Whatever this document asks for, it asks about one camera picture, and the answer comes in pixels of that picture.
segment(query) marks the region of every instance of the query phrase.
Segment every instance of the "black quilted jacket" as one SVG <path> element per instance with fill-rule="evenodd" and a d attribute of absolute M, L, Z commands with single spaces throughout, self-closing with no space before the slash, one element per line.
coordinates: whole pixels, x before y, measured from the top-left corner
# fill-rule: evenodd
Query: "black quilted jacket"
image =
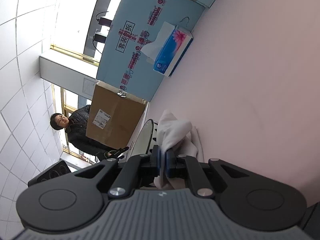
<path fill-rule="evenodd" d="M 90 155 L 97 155 L 99 153 L 114 150 L 111 147 L 105 146 L 98 141 L 85 136 L 89 112 L 90 105 L 87 105 L 71 114 L 69 117 L 69 126 L 66 129 L 68 141 L 72 143 L 74 147 Z"/>

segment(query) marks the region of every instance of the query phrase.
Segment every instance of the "pink wall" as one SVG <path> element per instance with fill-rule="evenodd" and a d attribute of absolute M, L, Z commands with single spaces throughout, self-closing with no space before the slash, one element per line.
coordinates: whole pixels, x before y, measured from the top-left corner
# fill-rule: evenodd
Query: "pink wall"
<path fill-rule="evenodd" d="M 154 96 L 218 157 L 320 201 L 320 0 L 216 0 Z"/>

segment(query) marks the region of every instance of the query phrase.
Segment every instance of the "white tiled wall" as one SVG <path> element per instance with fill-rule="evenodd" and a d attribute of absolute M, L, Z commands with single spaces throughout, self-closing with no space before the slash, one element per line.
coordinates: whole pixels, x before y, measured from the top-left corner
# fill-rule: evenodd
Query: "white tiled wall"
<path fill-rule="evenodd" d="M 50 48 L 59 0 L 0 0 L 0 238 L 23 226 L 16 200 L 27 183 L 62 153 L 49 127 L 51 83 L 39 55 Z"/>

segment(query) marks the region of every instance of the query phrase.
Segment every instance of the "metal pivot cap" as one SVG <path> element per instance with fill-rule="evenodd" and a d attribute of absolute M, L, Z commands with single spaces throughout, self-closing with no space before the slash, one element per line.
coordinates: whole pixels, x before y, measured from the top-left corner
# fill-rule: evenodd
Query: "metal pivot cap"
<path fill-rule="evenodd" d="M 213 194 L 213 191 L 209 188 L 200 188 L 198 189 L 197 194 L 201 197 L 209 197 Z"/>
<path fill-rule="evenodd" d="M 125 193 L 125 189 L 121 187 L 115 187 L 109 190 L 109 193 L 113 196 L 121 196 Z"/>

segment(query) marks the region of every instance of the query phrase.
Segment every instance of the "paper notice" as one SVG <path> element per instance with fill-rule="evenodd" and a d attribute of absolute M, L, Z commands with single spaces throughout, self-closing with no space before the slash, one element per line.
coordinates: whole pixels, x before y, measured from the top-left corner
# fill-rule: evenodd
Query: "paper notice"
<path fill-rule="evenodd" d="M 109 121 L 110 117 L 110 115 L 99 109 L 95 119 L 93 120 L 93 124 L 103 129 Z"/>
<path fill-rule="evenodd" d="M 87 94 L 87 95 L 89 95 L 89 96 L 93 96 L 95 84 L 96 84 L 95 81 L 92 81 L 90 79 L 84 78 L 83 79 L 82 92 Z"/>

